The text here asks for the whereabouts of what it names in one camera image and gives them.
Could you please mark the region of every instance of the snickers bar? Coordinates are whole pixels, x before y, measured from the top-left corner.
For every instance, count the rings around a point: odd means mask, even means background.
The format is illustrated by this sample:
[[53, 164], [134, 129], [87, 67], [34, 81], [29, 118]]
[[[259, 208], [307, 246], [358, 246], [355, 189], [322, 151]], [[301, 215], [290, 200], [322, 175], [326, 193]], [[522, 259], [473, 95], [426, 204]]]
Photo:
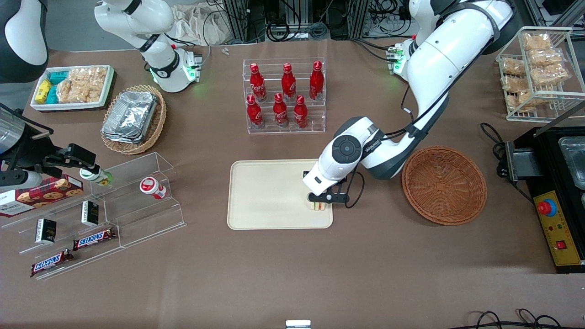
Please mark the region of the snickers bar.
[[35, 274], [42, 272], [44, 270], [50, 269], [53, 266], [57, 266], [63, 262], [70, 261], [73, 259], [73, 255], [69, 249], [65, 249], [61, 251], [57, 255], [54, 255], [51, 258], [47, 258], [42, 262], [38, 262], [33, 264], [30, 271], [30, 277], [33, 277]]
[[97, 232], [90, 236], [87, 236], [83, 239], [74, 240], [73, 241], [73, 250], [76, 251], [80, 248], [90, 246], [92, 244], [96, 244], [98, 242], [109, 240], [111, 238], [116, 237], [116, 232], [114, 231], [114, 227], [110, 227], [104, 231]]

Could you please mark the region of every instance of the clear acrylic display stand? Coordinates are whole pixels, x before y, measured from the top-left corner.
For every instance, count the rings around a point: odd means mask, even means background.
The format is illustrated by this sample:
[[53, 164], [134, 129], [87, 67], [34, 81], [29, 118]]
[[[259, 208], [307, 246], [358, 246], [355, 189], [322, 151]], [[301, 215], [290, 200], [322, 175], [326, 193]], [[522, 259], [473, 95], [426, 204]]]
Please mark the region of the clear acrylic display stand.
[[[313, 63], [319, 60], [323, 63], [323, 76], [325, 82], [323, 84], [323, 100], [314, 101], [309, 98], [309, 78], [313, 72]], [[268, 96], [265, 102], [258, 102], [262, 109], [262, 117], [264, 119], [264, 128], [253, 129], [250, 119], [248, 118], [246, 108], [246, 97], [252, 94], [252, 87], [250, 85], [250, 64], [258, 64], [260, 73], [264, 77], [266, 83], [266, 91]], [[274, 94], [277, 92], [282, 93], [283, 88], [281, 85], [281, 79], [283, 77], [283, 64], [290, 63], [292, 65], [292, 73], [297, 79], [297, 95], [303, 95], [305, 97], [305, 104], [308, 110], [308, 125], [304, 129], [298, 129], [294, 124], [294, 105], [295, 102], [287, 103], [287, 115], [288, 115], [288, 127], [279, 128], [276, 125], [274, 118], [274, 111], [272, 107], [274, 105]], [[246, 117], [246, 125], [248, 133], [251, 135], [258, 133], [319, 133], [325, 132], [325, 101], [326, 101], [326, 85], [327, 76], [325, 70], [325, 59], [323, 57], [307, 57], [300, 59], [254, 59], [244, 60], [242, 69], [243, 87], [244, 87], [244, 115]]]
[[[86, 195], [70, 198], [73, 200], [66, 199], [68, 202], [59, 201], [50, 208], [33, 210], [23, 214], [22, 218], [9, 218], [8, 220], [13, 221], [4, 224], [2, 228], [18, 232], [19, 252], [21, 255], [34, 255], [31, 258], [32, 264], [57, 255], [65, 248], [72, 250], [73, 240], [114, 227], [115, 238], [72, 251], [73, 260], [35, 275], [36, 279], [48, 279], [185, 226], [181, 206], [171, 194], [167, 177], [171, 169], [173, 166], [156, 152], [139, 157], [106, 169], [113, 177], [110, 186], [102, 187], [85, 181]], [[140, 191], [140, 181], [147, 176], [156, 178], [167, 188], [164, 198], [156, 200]], [[97, 227], [81, 223], [81, 208], [85, 200], [99, 205]], [[57, 222], [53, 244], [35, 243], [36, 223], [39, 218]]]

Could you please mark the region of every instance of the red bottle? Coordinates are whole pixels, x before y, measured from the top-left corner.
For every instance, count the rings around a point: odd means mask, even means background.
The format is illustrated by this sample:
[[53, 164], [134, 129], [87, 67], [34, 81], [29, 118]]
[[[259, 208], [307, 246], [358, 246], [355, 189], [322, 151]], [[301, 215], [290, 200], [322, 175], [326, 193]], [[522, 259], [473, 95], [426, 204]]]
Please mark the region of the red bottle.
[[313, 73], [311, 73], [311, 78], [309, 78], [309, 97], [314, 101], [323, 100], [325, 77], [323, 76], [323, 72], [321, 72], [322, 68], [323, 63], [320, 61], [317, 60], [313, 63]]
[[262, 76], [262, 74], [260, 74], [258, 64], [255, 63], [250, 64], [250, 72], [252, 73], [252, 76], [250, 77], [252, 93], [254, 94], [258, 102], [263, 102], [266, 100], [266, 84], [264, 83], [264, 77]]
[[294, 106], [294, 123], [299, 129], [307, 127], [307, 106], [302, 95], [297, 96], [297, 104]]
[[250, 123], [252, 124], [252, 129], [262, 129], [264, 128], [264, 119], [262, 118], [262, 111], [260, 106], [256, 104], [256, 99], [252, 95], [248, 95], [246, 98], [248, 103], [248, 118], [250, 118]]
[[283, 72], [281, 82], [283, 85], [284, 101], [292, 102], [297, 95], [297, 79], [293, 75], [293, 68], [290, 63], [284, 63]]
[[287, 104], [283, 102], [283, 95], [279, 92], [274, 95], [274, 106], [272, 110], [274, 111], [276, 125], [279, 128], [288, 127]]

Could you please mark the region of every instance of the wire basket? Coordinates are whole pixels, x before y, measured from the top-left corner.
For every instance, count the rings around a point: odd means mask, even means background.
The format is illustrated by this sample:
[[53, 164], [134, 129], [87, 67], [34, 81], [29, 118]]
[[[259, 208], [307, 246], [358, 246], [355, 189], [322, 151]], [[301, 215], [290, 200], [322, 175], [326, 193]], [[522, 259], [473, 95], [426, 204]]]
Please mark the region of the wire basket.
[[156, 143], [156, 140], [159, 138], [160, 133], [163, 131], [164, 121], [167, 118], [167, 105], [164, 103], [164, 98], [160, 94], [160, 91], [158, 91], [156, 88], [151, 87], [149, 85], [136, 85], [134, 87], [126, 89], [125, 91], [122, 91], [120, 94], [118, 94], [118, 96], [116, 96], [116, 98], [110, 104], [108, 112], [106, 112], [106, 115], [104, 117], [104, 123], [108, 119], [110, 113], [112, 112], [112, 108], [114, 104], [116, 104], [120, 95], [122, 95], [122, 93], [126, 91], [150, 92], [151, 94], [157, 97], [157, 104], [154, 109], [155, 113], [152, 117], [152, 121], [150, 123], [148, 133], [146, 134], [146, 138], [144, 139], [144, 142], [140, 144], [115, 142], [113, 140], [107, 139], [103, 135], [102, 140], [104, 141], [104, 144], [106, 144], [106, 147], [112, 151], [120, 152], [126, 155], [135, 155], [150, 149], [154, 145], [154, 143]]
[[[522, 60], [524, 72], [528, 82], [528, 97], [521, 104], [516, 106], [507, 106], [506, 119], [509, 121], [528, 121], [528, 122], [550, 122], [561, 116], [568, 110], [579, 106], [585, 100], [585, 84], [581, 76], [581, 71], [576, 67], [577, 58], [571, 42], [571, 28], [543, 28], [536, 26], [524, 26], [516, 36], [506, 44], [496, 57], [496, 62], [500, 69], [500, 77], [505, 76], [503, 63], [506, 58]], [[521, 38], [523, 33], [543, 34], [550, 37], [552, 48], [561, 48], [564, 57], [568, 60], [564, 65], [566, 70], [572, 75], [568, 80], [555, 85], [535, 85], [530, 77], [530, 72], [534, 68], [530, 61], [526, 60], [526, 50]], [[508, 100], [513, 93], [504, 92], [504, 99]]]
[[431, 146], [410, 156], [402, 189], [412, 207], [442, 225], [474, 220], [486, 205], [486, 181], [471, 159], [452, 148]]

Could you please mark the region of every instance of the brown wicker basket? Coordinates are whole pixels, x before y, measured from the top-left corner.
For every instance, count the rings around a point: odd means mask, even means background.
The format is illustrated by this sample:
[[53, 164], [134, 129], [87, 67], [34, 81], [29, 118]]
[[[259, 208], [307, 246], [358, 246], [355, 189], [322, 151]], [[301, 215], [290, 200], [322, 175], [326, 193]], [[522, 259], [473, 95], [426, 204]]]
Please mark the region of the brown wicker basket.
[[[152, 121], [150, 123], [150, 127], [148, 129], [148, 133], [146, 134], [146, 139], [144, 142], [140, 144], [130, 144], [130, 143], [120, 143], [114, 142], [112, 140], [107, 139], [102, 135], [102, 140], [106, 147], [112, 151], [120, 152], [126, 155], [134, 155], [138, 153], [142, 153], [148, 149], [150, 149], [156, 140], [159, 138], [160, 133], [163, 131], [164, 120], [167, 118], [167, 105], [164, 103], [163, 96], [160, 94], [160, 91], [156, 90], [156, 88], [151, 87], [149, 85], [136, 85], [134, 87], [130, 87], [125, 91], [137, 91], [137, 92], [150, 92], [158, 98], [158, 103], [156, 104], [155, 113], [152, 117]], [[122, 93], [118, 94], [116, 98], [112, 101], [108, 108], [108, 112], [106, 112], [104, 122], [108, 119], [108, 116], [112, 112], [113, 105], [116, 103], [118, 98], [122, 95]]]
[[486, 181], [476, 164], [444, 146], [410, 156], [402, 171], [402, 189], [419, 214], [442, 225], [472, 221], [487, 200]]

